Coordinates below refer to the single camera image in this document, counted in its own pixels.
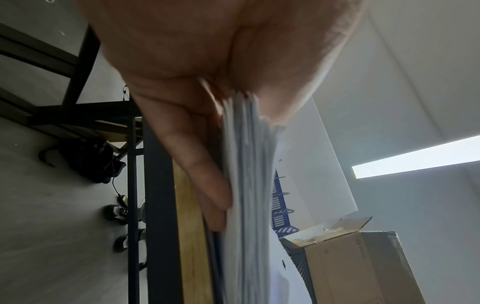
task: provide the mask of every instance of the ceiling light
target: ceiling light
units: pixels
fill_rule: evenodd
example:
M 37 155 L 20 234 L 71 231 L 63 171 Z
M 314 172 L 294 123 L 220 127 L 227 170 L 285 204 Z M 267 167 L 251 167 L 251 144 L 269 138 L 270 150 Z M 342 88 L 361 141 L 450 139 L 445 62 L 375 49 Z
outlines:
M 353 166 L 356 178 L 366 178 L 480 160 L 480 135 Z

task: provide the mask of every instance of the stack of paper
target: stack of paper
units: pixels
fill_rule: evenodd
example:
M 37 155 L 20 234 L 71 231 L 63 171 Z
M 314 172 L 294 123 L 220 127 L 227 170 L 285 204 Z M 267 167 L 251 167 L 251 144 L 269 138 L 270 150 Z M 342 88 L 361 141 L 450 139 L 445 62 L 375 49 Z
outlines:
M 224 303 L 266 304 L 274 163 L 282 128 L 259 117 L 258 102 L 248 93 L 224 103 L 221 123 L 223 168 L 233 194 L 221 244 Z

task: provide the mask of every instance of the wooden board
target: wooden board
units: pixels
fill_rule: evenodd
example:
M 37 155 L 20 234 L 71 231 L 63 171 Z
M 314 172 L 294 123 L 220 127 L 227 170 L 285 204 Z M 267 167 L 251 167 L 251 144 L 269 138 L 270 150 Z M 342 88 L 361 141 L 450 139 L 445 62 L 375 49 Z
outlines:
M 202 212 L 190 180 L 175 162 L 173 178 L 183 302 L 213 304 L 212 278 Z

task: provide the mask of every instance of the hand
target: hand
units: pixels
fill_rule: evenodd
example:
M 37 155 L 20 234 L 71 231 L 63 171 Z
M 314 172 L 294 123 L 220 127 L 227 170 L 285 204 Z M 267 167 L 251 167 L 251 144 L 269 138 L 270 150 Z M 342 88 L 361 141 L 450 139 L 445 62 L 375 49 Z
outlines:
M 187 173 L 211 230 L 225 226 L 228 182 L 207 151 L 214 95 L 251 91 L 272 121 L 311 96 L 357 23 L 363 0 L 80 0 L 105 57 Z

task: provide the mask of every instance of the cardboard box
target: cardboard box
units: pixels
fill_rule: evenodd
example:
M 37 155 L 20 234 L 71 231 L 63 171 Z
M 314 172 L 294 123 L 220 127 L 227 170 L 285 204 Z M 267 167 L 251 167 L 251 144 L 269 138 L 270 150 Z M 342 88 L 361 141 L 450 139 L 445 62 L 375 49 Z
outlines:
M 397 234 L 360 231 L 370 219 L 340 220 L 307 240 L 281 240 L 313 303 L 425 304 Z

